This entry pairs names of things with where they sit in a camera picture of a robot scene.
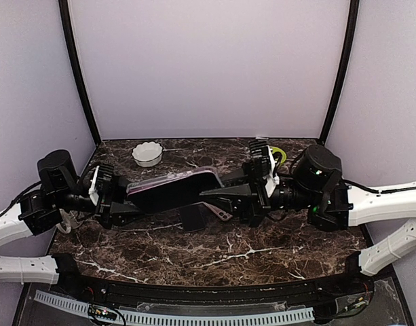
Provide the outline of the black frame post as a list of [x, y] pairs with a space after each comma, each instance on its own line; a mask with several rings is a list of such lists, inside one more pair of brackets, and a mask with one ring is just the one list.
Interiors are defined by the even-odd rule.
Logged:
[[64, 34], [64, 40], [67, 48], [67, 54], [69, 56], [69, 62], [73, 74], [73, 79], [75, 81], [77, 93], [79, 96], [79, 100], [81, 103], [81, 108], [83, 110], [83, 114], [86, 119], [88, 129], [90, 131], [90, 135], [92, 137], [94, 145], [95, 147], [98, 147], [102, 143], [102, 139], [100, 137], [96, 120], [94, 118], [94, 113], [88, 97], [88, 92], [83, 78], [83, 73], [81, 71], [81, 64], [77, 53], [75, 34], [73, 31], [71, 14], [69, 10], [69, 2], [67, 0], [59, 0], [58, 7], [60, 12], [60, 20]]
[[337, 74], [335, 82], [333, 85], [333, 91], [330, 97], [328, 104], [328, 109], [326, 116], [324, 118], [324, 123], [318, 137], [318, 143], [325, 146], [330, 134], [330, 130], [333, 126], [339, 101], [341, 98], [341, 93], [343, 90], [343, 85], [345, 82], [345, 77], [347, 75], [347, 69], [349, 66], [349, 60], [352, 52], [352, 47], [354, 43], [354, 36], [356, 32], [356, 25], [358, 21], [358, 12], [360, 7], [359, 0], [351, 0], [349, 2], [349, 11], [347, 15], [347, 23], [345, 28], [345, 36], [343, 40], [343, 46], [341, 51], [341, 56], [339, 59], [339, 66], [337, 69]]

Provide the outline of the right black frame post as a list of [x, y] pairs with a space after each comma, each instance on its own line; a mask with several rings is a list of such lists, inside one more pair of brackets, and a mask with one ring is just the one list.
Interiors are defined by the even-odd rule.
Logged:
[[343, 85], [345, 82], [345, 77], [347, 75], [347, 69], [349, 66], [349, 60], [352, 52], [352, 47], [354, 43], [354, 36], [356, 32], [356, 25], [358, 21], [358, 12], [360, 7], [359, 0], [351, 0], [349, 2], [349, 11], [347, 15], [347, 23], [345, 28], [345, 36], [343, 40], [343, 46], [341, 51], [341, 56], [339, 59], [339, 66], [337, 69], [337, 74], [335, 82], [333, 85], [333, 91], [330, 97], [328, 104], [328, 109], [326, 116], [324, 118], [324, 123], [318, 137], [318, 143], [325, 146], [330, 134], [330, 130], [333, 126], [339, 101], [341, 98], [341, 93], [343, 90]]

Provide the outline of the green bowl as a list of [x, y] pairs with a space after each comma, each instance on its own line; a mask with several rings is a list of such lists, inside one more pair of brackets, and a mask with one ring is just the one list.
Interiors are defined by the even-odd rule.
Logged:
[[283, 164], [287, 160], [287, 154], [283, 149], [280, 149], [279, 147], [271, 146], [271, 152], [276, 162]]

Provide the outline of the pink phone case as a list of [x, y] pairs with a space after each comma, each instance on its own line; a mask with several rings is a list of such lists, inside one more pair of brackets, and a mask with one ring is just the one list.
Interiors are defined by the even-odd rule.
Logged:
[[233, 215], [214, 206], [212, 204], [204, 203], [204, 206], [207, 207], [210, 211], [212, 211], [221, 221], [229, 221], [233, 218]]

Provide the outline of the small circuit board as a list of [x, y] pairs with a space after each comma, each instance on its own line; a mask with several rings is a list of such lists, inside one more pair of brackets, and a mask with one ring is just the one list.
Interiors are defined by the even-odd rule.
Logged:
[[89, 305], [88, 316], [97, 321], [115, 321], [118, 314], [103, 306]]

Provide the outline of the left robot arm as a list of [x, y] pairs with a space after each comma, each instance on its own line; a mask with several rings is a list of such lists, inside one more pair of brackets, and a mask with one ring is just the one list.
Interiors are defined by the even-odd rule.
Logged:
[[[40, 159], [37, 170], [39, 181], [0, 212], [0, 247], [51, 230], [62, 223], [63, 211], [93, 216], [106, 229], [127, 225], [142, 215], [127, 198], [128, 180], [115, 175], [110, 165], [96, 166], [86, 184], [86, 176], [76, 173], [69, 151], [58, 149]], [[0, 283], [60, 283], [72, 296], [86, 291], [86, 280], [79, 276], [73, 256], [66, 253], [43, 257], [0, 255]]]

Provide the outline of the left black frame post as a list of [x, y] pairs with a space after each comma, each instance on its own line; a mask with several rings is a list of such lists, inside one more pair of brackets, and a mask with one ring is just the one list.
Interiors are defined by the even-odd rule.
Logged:
[[90, 135], [92, 137], [94, 145], [95, 147], [98, 147], [102, 143], [102, 139], [100, 137], [96, 120], [94, 118], [94, 113], [88, 97], [88, 92], [83, 78], [83, 73], [81, 71], [81, 64], [77, 53], [75, 34], [73, 31], [71, 14], [69, 10], [69, 2], [67, 0], [59, 0], [58, 7], [60, 12], [60, 20], [64, 34], [64, 40], [67, 48], [67, 54], [69, 56], [69, 62], [73, 74], [73, 79], [75, 81], [77, 93], [79, 96], [79, 100], [81, 103], [81, 108], [83, 110], [83, 114], [86, 119], [88, 129], [90, 131]]

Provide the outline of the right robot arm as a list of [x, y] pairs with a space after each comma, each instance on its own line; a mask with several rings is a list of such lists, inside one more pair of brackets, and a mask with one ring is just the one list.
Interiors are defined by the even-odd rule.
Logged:
[[277, 210], [305, 209], [307, 222], [325, 232], [405, 219], [395, 232], [347, 258], [346, 273], [337, 279], [337, 289], [344, 295], [362, 285], [363, 275], [374, 276], [416, 249], [416, 181], [371, 188], [346, 180], [341, 159], [322, 145], [304, 149], [283, 174], [279, 169], [285, 161], [283, 151], [255, 141], [250, 161], [200, 197], [251, 227]]

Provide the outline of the black front rail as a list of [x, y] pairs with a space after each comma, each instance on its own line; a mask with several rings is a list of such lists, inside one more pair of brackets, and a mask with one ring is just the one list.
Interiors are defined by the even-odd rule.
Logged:
[[72, 275], [52, 285], [50, 290], [87, 302], [135, 307], [141, 303], [196, 306], [272, 302], [324, 304], [344, 295], [366, 292], [371, 288], [358, 277], [347, 274], [287, 283], [236, 287], [144, 285]]

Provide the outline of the white scalloped bowl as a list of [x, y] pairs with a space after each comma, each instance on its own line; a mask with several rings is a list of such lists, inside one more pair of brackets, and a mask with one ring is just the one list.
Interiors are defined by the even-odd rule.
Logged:
[[132, 157], [139, 166], [148, 168], [161, 162], [163, 152], [164, 148], [159, 143], [150, 141], [137, 145], [132, 150]]

